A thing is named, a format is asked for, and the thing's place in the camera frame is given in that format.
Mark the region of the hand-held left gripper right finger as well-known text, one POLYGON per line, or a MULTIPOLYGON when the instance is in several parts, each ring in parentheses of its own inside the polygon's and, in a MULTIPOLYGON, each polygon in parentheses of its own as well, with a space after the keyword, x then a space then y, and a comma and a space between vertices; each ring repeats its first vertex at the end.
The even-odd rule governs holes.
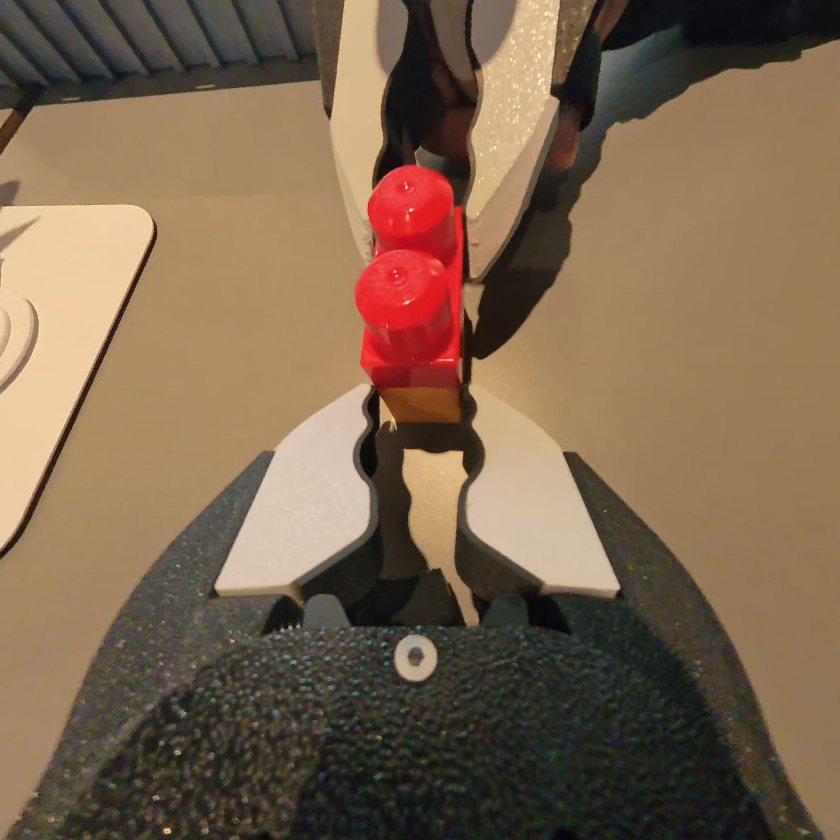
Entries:
POLYGON ((456 570, 476 596, 616 596, 616 578, 561 446, 472 384, 456 570))

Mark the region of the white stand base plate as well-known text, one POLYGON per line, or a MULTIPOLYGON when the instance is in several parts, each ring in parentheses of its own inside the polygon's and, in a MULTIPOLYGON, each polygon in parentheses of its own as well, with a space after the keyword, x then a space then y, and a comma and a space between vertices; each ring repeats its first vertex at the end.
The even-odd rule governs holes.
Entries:
POLYGON ((2 552, 25 526, 154 234, 135 205, 2 209, 2 552))

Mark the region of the grey storage bin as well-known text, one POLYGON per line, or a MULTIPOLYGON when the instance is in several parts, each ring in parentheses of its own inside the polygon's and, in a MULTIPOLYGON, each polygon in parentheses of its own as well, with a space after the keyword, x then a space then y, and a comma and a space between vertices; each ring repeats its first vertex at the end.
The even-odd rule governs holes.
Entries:
POLYGON ((6 90, 314 55, 311 2, 1 2, 6 90))

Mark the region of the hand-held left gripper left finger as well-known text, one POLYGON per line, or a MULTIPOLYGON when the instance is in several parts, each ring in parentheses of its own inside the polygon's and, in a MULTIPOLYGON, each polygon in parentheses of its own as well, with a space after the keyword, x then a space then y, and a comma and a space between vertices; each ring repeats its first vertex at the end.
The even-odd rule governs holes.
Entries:
POLYGON ((371 479, 379 398, 357 385, 274 449, 217 577, 220 596, 365 596, 382 570, 371 479))

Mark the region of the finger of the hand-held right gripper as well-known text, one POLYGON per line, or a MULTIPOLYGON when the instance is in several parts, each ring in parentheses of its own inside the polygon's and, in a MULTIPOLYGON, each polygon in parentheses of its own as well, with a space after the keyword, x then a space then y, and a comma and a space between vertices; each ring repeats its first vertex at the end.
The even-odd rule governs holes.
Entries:
POLYGON ((390 132, 385 121, 386 96, 407 26, 403 2, 344 3, 330 134, 345 211, 362 256, 375 250, 367 207, 383 155, 391 150, 395 166, 412 162, 408 133, 390 132))
POLYGON ((482 282, 507 246, 551 144, 559 1, 475 1, 469 47, 478 100, 465 199, 469 280, 482 282))

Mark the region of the yellow one-stud mega block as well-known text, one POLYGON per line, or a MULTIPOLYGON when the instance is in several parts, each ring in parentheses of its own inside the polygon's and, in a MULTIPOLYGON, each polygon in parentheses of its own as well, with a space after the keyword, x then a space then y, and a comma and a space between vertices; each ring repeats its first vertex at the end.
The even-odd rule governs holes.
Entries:
POLYGON ((401 424, 459 424, 461 386, 382 388, 379 396, 393 421, 401 424))

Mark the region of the red two-stud mega block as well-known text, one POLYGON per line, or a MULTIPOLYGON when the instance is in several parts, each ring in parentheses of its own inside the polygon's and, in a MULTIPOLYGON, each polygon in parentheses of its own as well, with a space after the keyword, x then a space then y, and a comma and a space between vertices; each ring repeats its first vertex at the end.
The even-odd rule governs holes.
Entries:
POLYGON ((368 203, 374 257, 357 280, 360 365, 381 390, 462 383, 463 212, 438 172, 405 165, 368 203))

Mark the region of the person's right hand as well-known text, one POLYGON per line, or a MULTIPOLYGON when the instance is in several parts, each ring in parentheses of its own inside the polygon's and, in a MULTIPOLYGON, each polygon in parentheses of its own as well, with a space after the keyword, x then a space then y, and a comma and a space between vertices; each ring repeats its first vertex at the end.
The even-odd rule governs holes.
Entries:
MULTIPOLYGON (((434 94, 421 147, 446 162, 445 169, 456 176, 469 173, 468 139, 476 103, 449 70, 444 60, 432 58, 434 94)), ((561 103, 556 131, 545 157, 545 166, 559 173, 573 165, 580 147, 582 116, 570 103, 561 103)))

